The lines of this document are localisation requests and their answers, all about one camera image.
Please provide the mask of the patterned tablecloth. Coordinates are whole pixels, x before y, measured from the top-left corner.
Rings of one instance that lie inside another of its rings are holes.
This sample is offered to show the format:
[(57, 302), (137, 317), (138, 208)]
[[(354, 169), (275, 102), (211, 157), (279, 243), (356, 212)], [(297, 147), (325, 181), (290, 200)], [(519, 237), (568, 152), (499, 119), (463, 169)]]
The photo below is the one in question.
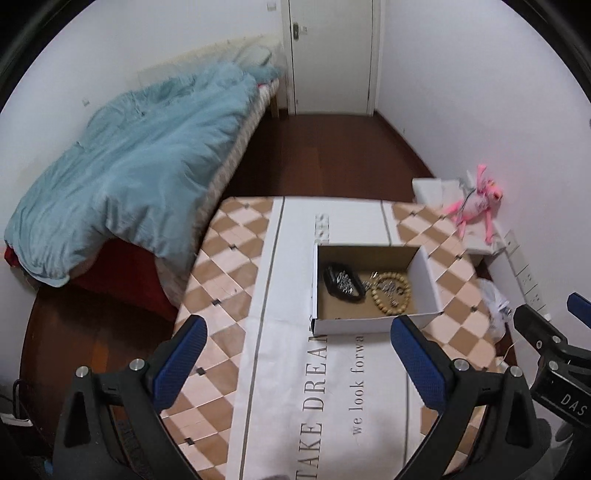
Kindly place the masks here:
[(454, 224), (414, 203), (231, 198), (214, 215), (178, 317), (208, 340), (164, 425), (204, 479), (392, 479), (429, 431), (388, 334), (311, 332), (328, 245), (404, 245), (441, 303), (425, 333), (451, 358), (496, 366), (489, 314)]

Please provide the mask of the white wall power strip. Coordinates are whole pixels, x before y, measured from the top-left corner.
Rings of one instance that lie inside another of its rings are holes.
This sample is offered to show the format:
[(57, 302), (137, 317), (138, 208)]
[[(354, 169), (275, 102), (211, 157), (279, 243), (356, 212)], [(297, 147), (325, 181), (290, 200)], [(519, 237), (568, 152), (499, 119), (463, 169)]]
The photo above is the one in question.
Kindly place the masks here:
[(533, 275), (530, 263), (526, 259), (524, 251), (513, 230), (509, 230), (505, 234), (504, 242), (510, 267), (526, 303), (547, 321), (550, 321), (551, 315), (547, 311), (546, 302), (543, 300), (539, 283)]

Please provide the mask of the white plastic bag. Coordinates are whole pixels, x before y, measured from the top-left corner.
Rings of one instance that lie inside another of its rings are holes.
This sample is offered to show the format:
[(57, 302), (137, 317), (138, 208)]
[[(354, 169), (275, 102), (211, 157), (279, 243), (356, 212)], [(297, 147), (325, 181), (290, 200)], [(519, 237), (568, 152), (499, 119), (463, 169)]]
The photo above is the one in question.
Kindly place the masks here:
[(478, 285), (482, 299), (490, 314), (489, 333), (494, 342), (497, 343), (505, 336), (507, 323), (511, 320), (512, 309), (510, 302), (492, 281), (479, 278)]

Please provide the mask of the white door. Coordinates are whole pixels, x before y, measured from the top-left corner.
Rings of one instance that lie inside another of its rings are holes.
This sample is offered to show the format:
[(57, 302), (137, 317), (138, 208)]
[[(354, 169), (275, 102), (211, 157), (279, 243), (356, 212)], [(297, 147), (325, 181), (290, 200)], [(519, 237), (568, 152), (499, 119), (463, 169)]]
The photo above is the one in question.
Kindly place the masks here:
[(283, 1), (291, 115), (374, 114), (380, 1)]

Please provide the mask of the white cardboard box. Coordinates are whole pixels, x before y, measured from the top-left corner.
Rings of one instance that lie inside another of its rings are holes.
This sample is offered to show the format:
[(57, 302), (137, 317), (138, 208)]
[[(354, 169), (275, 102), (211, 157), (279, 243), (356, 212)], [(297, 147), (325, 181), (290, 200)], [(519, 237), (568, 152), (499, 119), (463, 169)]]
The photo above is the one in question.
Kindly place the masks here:
[(423, 247), (318, 245), (312, 285), (315, 336), (388, 333), (400, 315), (422, 329), (443, 313)]

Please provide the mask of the pink panther plush toy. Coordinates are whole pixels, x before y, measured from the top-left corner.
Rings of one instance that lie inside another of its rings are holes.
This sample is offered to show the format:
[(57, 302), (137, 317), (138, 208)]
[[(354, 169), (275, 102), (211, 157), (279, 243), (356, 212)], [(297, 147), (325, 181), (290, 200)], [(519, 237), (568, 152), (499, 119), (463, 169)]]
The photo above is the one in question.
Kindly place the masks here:
[(465, 237), (469, 223), (483, 218), (485, 220), (485, 242), (491, 246), (494, 237), (493, 213), (497, 210), (503, 197), (503, 189), (488, 176), (487, 165), (479, 164), (475, 187), (462, 201), (448, 206), (444, 210), (444, 215), (455, 222), (461, 239)]

